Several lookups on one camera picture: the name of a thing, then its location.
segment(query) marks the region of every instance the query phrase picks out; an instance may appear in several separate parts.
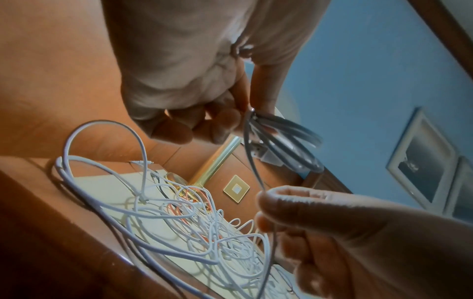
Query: blue wall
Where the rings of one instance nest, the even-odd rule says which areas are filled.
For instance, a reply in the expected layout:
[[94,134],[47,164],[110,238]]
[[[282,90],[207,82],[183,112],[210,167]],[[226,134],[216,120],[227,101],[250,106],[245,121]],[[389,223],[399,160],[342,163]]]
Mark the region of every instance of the blue wall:
[[407,0],[332,0],[284,88],[354,193],[418,206],[386,170],[418,106],[473,159],[473,81]]

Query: square brass plate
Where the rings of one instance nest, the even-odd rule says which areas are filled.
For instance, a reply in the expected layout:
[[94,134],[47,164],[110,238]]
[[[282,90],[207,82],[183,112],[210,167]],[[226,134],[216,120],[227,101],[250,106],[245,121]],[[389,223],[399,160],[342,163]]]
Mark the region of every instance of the square brass plate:
[[230,183],[223,189],[223,192],[230,196],[236,203],[239,203],[243,197],[245,196],[246,192],[250,190],[250,186],[245,183],[240,177],[235,175],[231,180]]

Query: white frame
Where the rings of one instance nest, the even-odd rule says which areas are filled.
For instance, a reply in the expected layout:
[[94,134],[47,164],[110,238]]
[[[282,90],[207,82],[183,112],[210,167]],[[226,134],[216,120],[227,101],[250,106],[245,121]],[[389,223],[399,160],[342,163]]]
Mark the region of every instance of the white frame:
[[461,157],[458,162],[455,179],[453,180],[452,188],[450,189],[450,194],[448,195],[447,204],[443,213],[445,216],[452,217],[457,205],[458,195],[460,194],[460,190],[468,175],[473,175],[472,165],[467,158]]
[[[447,145],[448,150],[452,153],[449,161],[445,163],[445,171],[440,179],[439,186],[434,195],[432,202],[430,202],[411,181],[399,170],[399,163],[404,161],[405,153],[409,147],[412,139],[420,129],[422,121],[425,121],[438,135],[438,137]],[[441,215],[444,211],[448,192],[455,175],[455,169],[458,162],[458,153],[454,146],[443,136],[443,134],[432,124],[432,122],[426,117],[422,109],[417,109],[414,117],[408,125],[407,130],[401,137],[396,150],[394,151],[391,160],[387,166],[389,172],[393,177],[411,194],[411,196],[426,210]]]

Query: white cable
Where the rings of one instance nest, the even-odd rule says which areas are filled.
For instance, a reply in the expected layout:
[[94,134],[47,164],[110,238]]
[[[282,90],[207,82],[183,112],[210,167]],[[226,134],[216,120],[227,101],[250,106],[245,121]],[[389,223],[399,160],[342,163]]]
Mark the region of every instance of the white cable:
[[[142,161],[133,161],[133,163],[142,167],[143,175],[141,188],[139,190],[137,190],[120,174],[108,167],[90,159],[69,155],[69,149],[74,138],[85,128],[97,124],[113,124],[121,126],[131,132],[138,140],[142,154]],[[118,208],[104,203],[90,195],[76,183],[70,169],[70,161],[79,161],[93,165],[117,177],[135,197],[133,209],[128,210]],[[209,271],[211,275],[218,280],[222,287],[237,292],[242,298],[252,299],[249,295],[249,291],[252,289],[257,289],[258,294],[263,294],[261,288],[266,284],[263,282],[263,279],[265,273],[269,271],[269,267],[271,266],[271,256],[269,251],[270,242],[268,236],[258,232],[252,233],[254,229],[253,220],[250,220],[243,225],[241,225],[241,220],[238,218],[233,219],[230,222],[224,221],[223,211],[215,208],[215,203],[207,189],[183,186],[171,182],[161,177],[157,172],[149,170],[148,165],[150,163],[152,162],[149,162],[147,159],[144,144],[133,129],[118,122],[102,120],[85,123],[72,132],[66,141],[62,157],[56,159],[56,169],[65,184],[85,200],[98,214],[102,216],[103,219],[108,221],[114,228],[122,233],[124,237],[132,241],[147,263],[175,285],[200,298],[212,298],[210,295],[199,291],[171,274],[155,260],[150,252],[198,262],[207,270],[209,270],[210,266],[216,266],[223,273],[224,277],[217,277],[214,272]],[[147,181],[149,182],[149,173],[153,180],[158,180],[157,183],[154,181],[153,184],[147,185]],[[163,187],[173,191],[174,198],[150,198],[145,193],[149,188],[160,188],[162,192]],[[210,205],[210,211],[207,211],[207,203],[204,202],[203,198],[196,191],[202,192],[202,194],[205,195],[206,200]],[[190,202],[181,196],[183,193],[192,195],[192,197],[198,201]],[[148,207],[146,203],[153,203],[155,208]],[[178,210],[179,214],[171,212],[170,206],[173,207],[175,211]],[[125,216],[125,223],[122,224],[118,222],[107,214],[104,209],[123,213]],[[153,234],[144,225],[142,219],[163,220],[177,236],[185,240],[187,250],[172,245],[168,240],[162,239]],[[150,243],[143,241],[140,237],[137,237],[132,228],[132,221],[138,224],[141,233],[145,234],[153,241],[166,246],[166,249],[153,246]],[[241,230],[248,225],[251,225],[249,232],[242,234]],[[263,257],[260,257],[256,252],[256,238],[261,239],[263,242]],[[234,277],[238,277],[238,280],[244,280],[245,282],[238,283]],[[288,293],[285,288],[280,286],[280,283],[274,280],[271,283],[266,284],[264,294],[264,296],[272,298],[272,296],[280,296]]]

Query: framed picture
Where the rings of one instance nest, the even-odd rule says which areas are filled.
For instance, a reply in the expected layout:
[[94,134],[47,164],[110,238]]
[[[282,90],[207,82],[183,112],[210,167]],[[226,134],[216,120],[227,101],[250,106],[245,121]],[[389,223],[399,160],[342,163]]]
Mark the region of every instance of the framed picture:
[[454,146],[418,108],[387,168],[422,207],[442,214],[457,162]]
[[473,168],[465,157],[458,162],[444,214],[473,224]]

